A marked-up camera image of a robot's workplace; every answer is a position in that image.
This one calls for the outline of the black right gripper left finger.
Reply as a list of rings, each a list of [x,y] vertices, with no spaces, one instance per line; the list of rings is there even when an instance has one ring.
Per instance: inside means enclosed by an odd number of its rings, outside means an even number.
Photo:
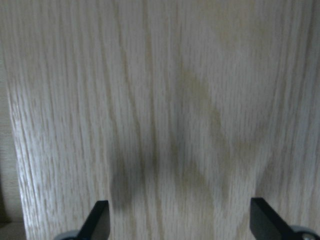
[[[108,240],[110,232],[109,202],[107,200],[99,200],[93,206],[75,239]]]

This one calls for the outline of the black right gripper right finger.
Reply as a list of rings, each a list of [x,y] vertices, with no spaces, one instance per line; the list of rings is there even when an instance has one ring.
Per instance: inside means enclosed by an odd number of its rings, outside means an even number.
[[[300,235],[262,197],[250,200],[249,228],[256,240],[300,239]]]

